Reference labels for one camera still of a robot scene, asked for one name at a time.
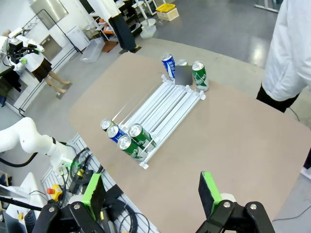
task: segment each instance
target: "person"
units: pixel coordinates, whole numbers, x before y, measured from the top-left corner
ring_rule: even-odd
[[[10,33],[11,31],[7,30],[2,35],[9,37]],[[28,44],[33,44],[37,46],[38,50],[44,51],[42,46],[38,45],[31,39],[28,39],[22,35],[18,35],[16,38],[18,40],[23,41],[24,46],[27,46]],[[25,64],[26,68],[36,77],[36,79],[39,82],[42,82],[42,80],[44,80],[48,85],[54,87],[57,92],[59,93],[66,92],[66,90],[58,87],[48,76],[50,76],[52,79],[58,81],[61,84],[70,84],[70,82],[62,80],[57,74],[55,74],[52,71],[52,64],[43,56],[42,53],[40,54],[29,53],[26,54],[24,58],[27,59],[27,64]]]
[[[311,86],[311,1],[284,0],[257,99],[285,112]]]
[[[116,34],[120,47],[123,50],[136,52],[138,46],[121,11],[113,0],[87,0],[90,6],[96,11],[100,18],[109,22]]]

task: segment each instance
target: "person's arm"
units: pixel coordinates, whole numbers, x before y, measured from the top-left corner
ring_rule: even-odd
[[[288,1],[288,30],[297,74],[311,87],[311,0]]]

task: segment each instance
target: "beige table surface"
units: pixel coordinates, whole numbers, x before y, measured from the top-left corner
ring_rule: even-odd
[[[101,120],[161,84],[161,72],[165,72],[161,61],[122,55],[77,100],[69,112],[70,123],[161,232],[195,232],[205,220],[198,194],[201,170],[213,174],[220,192],[233,194],[241,205],[260,201],[274,218],[306,159],[311,132],[239,91],[210,82],[207,98],[156,152],[147,170],[107,138]]]

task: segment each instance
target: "black pants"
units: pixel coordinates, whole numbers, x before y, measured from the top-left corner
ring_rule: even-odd
[[[258,99],[261,102],[264,102],[264,103],[270,105],[271,107],[278,109],[279,111],[284,113],[286,111],[286,109],[289,108],[295,102],[295,100],[298,98],[298,96],[299,96],[299,94],[296,95],[294,98],[290,98],[288,100],[276,101],[276,100],[272,99],[266,93],[266,91],[263,89],[263,87],[261,85],[256,99]]]
[[[123,16],[119,14],[115,17],[111,17],[109,23],[116,33],[121,48],[128,51],[134,50],[136,48],[135,39]]]

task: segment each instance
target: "woman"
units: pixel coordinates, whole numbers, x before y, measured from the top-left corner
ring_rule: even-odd
[[[10,33],[11,31],[7,30],[2,35],[9,37]],[[45,57],[41,53],[44,51],[44,48],[38,45],[33,40],[28,39],[22,35],[18,35],[16,38],[23,42],[24,47],[28,46],[28,44],[32,44],[32,45],[36,45],[37,50],[40,51],[40,54],[29,53],[23,57],[27,60],[27,63],[25,64],[25,66],[28,69],[28,71],[30,71],[37,78],[39,82],[42,82],[42,80],[44,80],[48,85],[54,87],[57,92],[65,93],[66,90],[58,87],[51,79],[49,79],[48,76],[50,76],[52,79],[57,80],[61,84],[69,84],[70,82],[63,81],[62,79],[60,79],[60,77],[57,74],[55,74],[52,71],[52,64],[47,59],[45,59]]]

